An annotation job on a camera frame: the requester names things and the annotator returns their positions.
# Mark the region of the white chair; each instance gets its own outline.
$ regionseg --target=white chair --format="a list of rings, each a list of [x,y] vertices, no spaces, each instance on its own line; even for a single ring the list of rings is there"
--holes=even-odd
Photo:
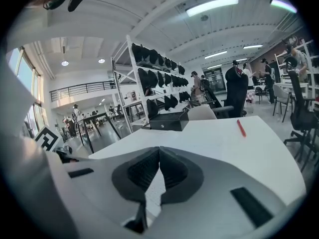
[[[288,108],[288,104],[289,104],[289,98],[291,96],[291,92],[287,93],[287,92],[283,91],[282,88],[279,87],[276,84],[273,86],[273,89],[274,89],[274,95],[275,95],[275,106],[274,106],[273,115],[275,115],[275,109],[276,109],[277,102],[279,102],[279,104],[280,104],[280,114],[282,114],[281,104],[286,105],[284,118],[283,118],[283,121],[282,121],[282,122],[284,122],[285,116],[286,116],[286,112],[287,112],[287,108]]]
[[[216,115],[208,105],[196,106],[187,113],[188,120],[215,120]]]

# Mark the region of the red pen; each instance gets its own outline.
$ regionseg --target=red pen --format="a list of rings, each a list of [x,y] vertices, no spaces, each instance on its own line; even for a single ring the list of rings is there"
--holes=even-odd
[[[238,124],[238,126],[240,128],[240,131],[241,131],[241,134],[243,135],[243,137],[246,137],[246,132],[245,132],[243,126],[241,125],[239,119],[237,120],[237,124]]]

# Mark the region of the black table leg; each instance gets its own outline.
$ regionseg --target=black table leg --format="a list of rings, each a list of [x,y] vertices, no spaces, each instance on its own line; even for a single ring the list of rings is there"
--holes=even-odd
[[[96,124],[95,124],[95,122],[94,122],[94,119],[92,119],[91,122],[93,123],[95,129],[99,132],[99,135],[101,136],[101,133],[100,133],[98,127],[96,126]]]
[[[82,134],[81,134],[81,130],[80,130],[80,125],[79,125],[79,123],[77,123],[77,124],[78,124],[78,129],[79,129],[79,134],[80,134],[81,142],[82,142],[82,145],[84,146],[83,139],[82,139]]]
[[[130,106],[130,114],[131,114],[131,121],[133,122],[133,111],[131,106]]]
[[[93,154],[93,153],[94,153],[94,150],[93,150],[93,147],[92,147],[92,144],[91,144],[91,141],[90,141],[90,137],[89,137],[88,129],[86,128],[85,121],[84,121],[84,130],[85,130],[85,133],[86,133],[86,137],[88,138],[88,143],[89,143],[91,152],[92,152],[92,154]]]
[[[113,128],[114,132],[118,135],[119,139],[121,139],[119,133],[116,131],[115,127],[113,126],[112,122],[110,121],[110,118],[108,116],[105,116],[107,121],[110,123],[111,127]]]

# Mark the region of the white shirt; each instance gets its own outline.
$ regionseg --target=white shirt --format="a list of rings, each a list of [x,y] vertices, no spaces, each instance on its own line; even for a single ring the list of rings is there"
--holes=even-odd
[[[81,112],[79,111],[79,109],[75,108],[74,109],[74,113],[76,115],[76,120],[79,121],[82,119],[82,115],[81,115]]]
[[[247,68],[245,68],[245,69],[243,70],[243,73],[248,76],[248,85],[249,85],[249,86],[253,86],[253,85],[254,85],[253,76],[252,76],[252,73],[250,72],[250,70],[247,69]]]

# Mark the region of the railing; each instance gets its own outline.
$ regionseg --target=railing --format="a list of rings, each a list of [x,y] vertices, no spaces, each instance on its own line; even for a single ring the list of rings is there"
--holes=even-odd
[[[100,91],[100,90],[110,90],[115,88],[116,86],[114,81],[92,82],[92,83],[74,85],[67,88],[50,91],[51,101],[53,102],[62,98],[72,97],[79,94]]]

